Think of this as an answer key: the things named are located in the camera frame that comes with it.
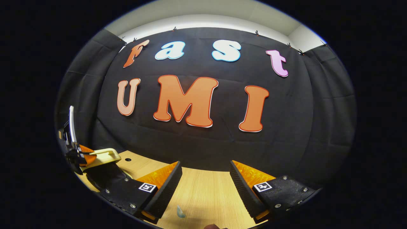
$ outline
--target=table surface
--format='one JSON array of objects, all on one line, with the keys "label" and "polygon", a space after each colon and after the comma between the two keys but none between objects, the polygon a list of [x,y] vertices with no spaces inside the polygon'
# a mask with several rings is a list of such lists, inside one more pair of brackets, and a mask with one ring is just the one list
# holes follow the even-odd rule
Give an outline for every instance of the table surface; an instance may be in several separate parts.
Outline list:
[{"label": "table surface", "polygon": [[[119,155],[122,160],[117,165],[133,179],[168,165],[130,151]],[[77,176],[89,189],[98,192],[84,175]],[[178,217],[177,205],[185,213],[185,218]],[[182,167],[181,180],[156,226],[164,229],[203,229],[209,224],[229,229],[247,229],[257,225],[243,205],[229,172]]]}]

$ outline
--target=pink letter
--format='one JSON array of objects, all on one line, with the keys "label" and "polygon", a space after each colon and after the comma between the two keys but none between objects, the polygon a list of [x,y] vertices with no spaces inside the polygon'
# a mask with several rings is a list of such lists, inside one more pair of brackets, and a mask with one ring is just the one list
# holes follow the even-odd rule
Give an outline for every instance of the pink letter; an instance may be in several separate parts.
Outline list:
[{"label": "pink letter", "polygon": [[277,50],[268,50],[266,51],[267,55],[271,58],[271,66],[274,71],[281,77],[287,77],[288,71],[282,68],[282,62],[285,63],[285,58],[280,56],[280,53]]}]

